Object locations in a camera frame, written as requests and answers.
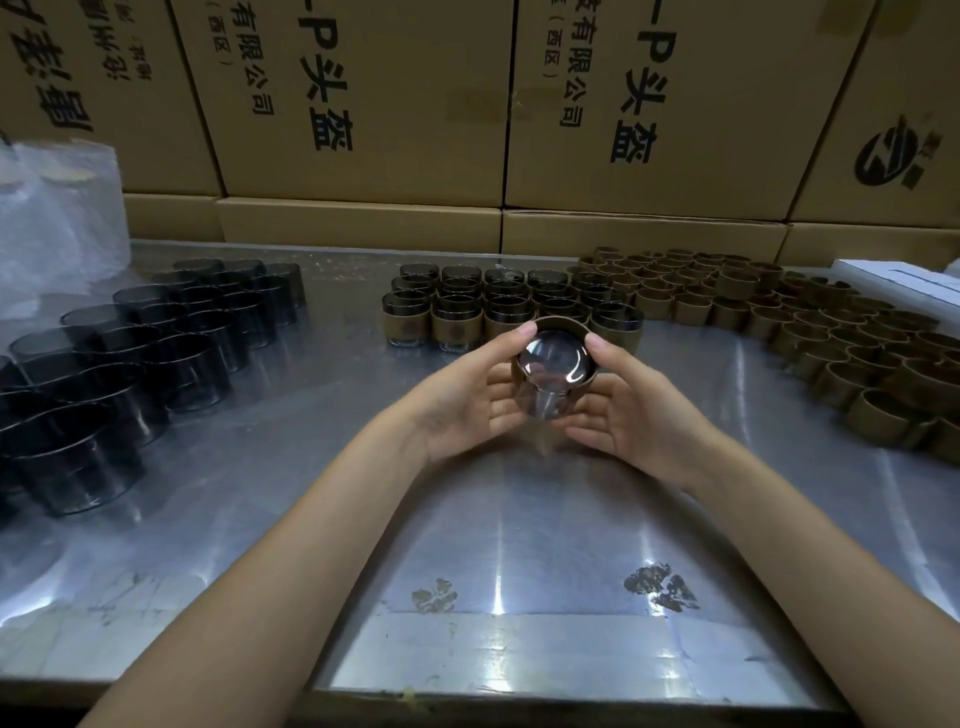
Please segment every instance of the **black glass cup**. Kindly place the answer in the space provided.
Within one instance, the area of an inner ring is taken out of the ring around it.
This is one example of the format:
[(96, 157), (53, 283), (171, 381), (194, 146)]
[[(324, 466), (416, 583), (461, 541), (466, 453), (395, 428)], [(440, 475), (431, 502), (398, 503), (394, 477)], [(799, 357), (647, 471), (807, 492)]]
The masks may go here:
[(170, 426), (170, 415), (147, 385), (139, 364), (104, 364), (58, 379), (44, 393), (67, 404), (103, 404), (116, 414), (117, 433), (135, 448), (152, 443)]
[(576, 295), (574, 289), (566, 283), (555, 283), (553, 281), (542, 281), (537, 287), (531, 288), (530, 298), (537, 305), (542, 305), (550, 299), (568, 299)]
[(164, 288), (172, 291), (180, 291), (183, 288), (192, 288), (195, 285), (202, 285), (200, 275), (193, 271), (167, 271), (165, 273), (156, 273), (150, 280)]
[(483, 273), (484, 286), (491, 283), (513, 283), (523, 285), (527, 280), (523, 271), (517, 271), (513, 268), (488, 268)]
[(134, 319), (127, 308), (116, 303), (101, 303), (74, 308), (60, 316), (64, 327), (87, 328), (91, 332), (109, 331), (122, 327)]
[(174, 270), (190, 271), (200, 276), (201, 279), (208, 279), (214, 273), (224, 270), (224, 261), (219, 257), (195, 257), (189, 260), (178, 260), (174, 263)]
[(566, 285), (568, 275), (566, 271), (555, 271), (552, 268), (540, 268), (527, 274), (527, 285), (532, 289), (540, 288), (544, 283), (562, 283)]
[(230, 311), (198, 311), (181, 319), (174, 326), (178, 333), (202, 333), (213, 339), (224, 366), (231, 374), (239, 372), (250, 363), (247, 343), (237, 317)]
[(184, 288), (180, 291), (180, 302), (190, 313), (197, 311), (212, 311), (219, 308), (219, 301), (223, 294), (213, 285), (198, 285), (193, 288)]
[(139, 309), (155, 303), (175, 302), (177, 296), (175, 289), (151, 283), (117, 291), (113, 294), (113, 302), (127, 311), (129, 320), (138, 321), (136, 312)]
[(484, 295), (488, 299), (496, 296), (526, 296), (527, 286), (522, 280), (494, 280), (487, 283)]
[(267, 266), (263, 264), (262, 260), (255, 257), (244, 257), (224, 260), (224, 271), (241, 273), (247, 278), (255, 279), (257, 276), (267, 275)]
[(580, 305), (575, 299), (547, 299), (540, 304), (540, 316), (566, 316), (577, 318)]
[(20, 363), (20, 370), (33, 387), (42, 387), (56, 379), (82, 372), (90, 366), (90, 357), (80, 352), (57, 352), (37, 356)]
[(276, 340), (274, 319), (267, 308), (266, 298), (255, 291), (230, 293), (220, 299), (220, 306), (237, 319), (247, 349), (262, 349)]
[(429, 276), (433, 280), (440, 277), (440, 266), (435, 263), (404, 263), (400, 266), (402, 276)]
[(268, 276), (280, 276), (290, 283), (294, 304), (306, 305), (306, 289), (303, 288), (303, 273), (297, 263), (267, 263)]
[(248, 284), (251, 291), (261, 294), (277, 328), (297, 322), (297, 307), (290, 291), (290, 281), (281, 276), (258, 276)]
[(423, 291), (427, 296), (432, 296), (433, 288), (432, 278), (417, 274), (397, 276), (390, 281), (390, 289), (392, 291)]
[(207, 281), (210, 285), (217, 288), (222, 296), (229, 293), (239, 293), (247, 290), (244, 283), (251, 279), (246, 273), (241, 271), (221, 271), (214, 273)]
[(171, 412), (204, 409), (232, 391), (216, 344), (201, 333), (160, 339), (143, 353), (143, 362), (152, 388)]
[(158, 327), (134, 325), (115, 328), (100, 337), (97, 349), (84, 352), (90, 364), (142, 364), (143, 351), (163, 338)]
[(478, 299), (480, 298), (480, 281), (468, 278), (444, 279), (440, 283), (440, 295), (470, 296)]
[(143, 326), (160, 329), (160, 333), (173, 332), (174, 324), (190, 313), (182, 303), (154, 303), (144, 306), (136, 312), (136, 317)]
[(27, 380), (8, 356), (0, 354), (0, 391), (26, 387)]
[(77, 348), (95, 349), (100, 335), (86, 327), (47, 328), (34, 331), (10, 344), (10, 353), (17, 363), (52, 353), (73, 352)]
[(144, 473), (116, 424), (107, 406), (68, 404), (4, 431), (0, 456), (51, 515), (79, 513), (122, 496)]
[(448, 265), (441, 271), (441, 281), (450, 279), (469, 279), (480, 283), (483, 274), (475, 265)]

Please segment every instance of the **metal table surface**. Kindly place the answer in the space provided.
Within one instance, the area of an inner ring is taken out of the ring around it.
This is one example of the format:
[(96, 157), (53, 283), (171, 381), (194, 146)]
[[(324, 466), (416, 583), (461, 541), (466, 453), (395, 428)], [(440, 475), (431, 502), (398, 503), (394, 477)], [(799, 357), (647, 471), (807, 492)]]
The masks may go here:
[[(137, 243), (134, 267), (164, 270), (199, 255), (210, 248)], [(374, 413), (452, 360), (385, 344), (379, 296), (400, 262), (566, 265), (250, 246), (216, 255), (299, 263), (305, 315), (253, 355), (228, 400), (177, 416), (144, 450), (147, 475), (123, 497), (59, 520), (15, 502), (19, 512), (0, 528), (0, 697), (92, 700)], [(46, 299), (36, 319), (4, 322), (0, 344), (135, 281), (129, 272), (85, 299)], [(649, 322), (638, 353), (956, 617), (956, 470), (864, 445), (756, 341)], [(822, 598), (825, 608), (844, 608)], [(776, 603), (692, 501), (537, 424), (415, 483), (300, 710), (374, 695), (404, 710), (433, 698), (526, 696), (845, 711)]]

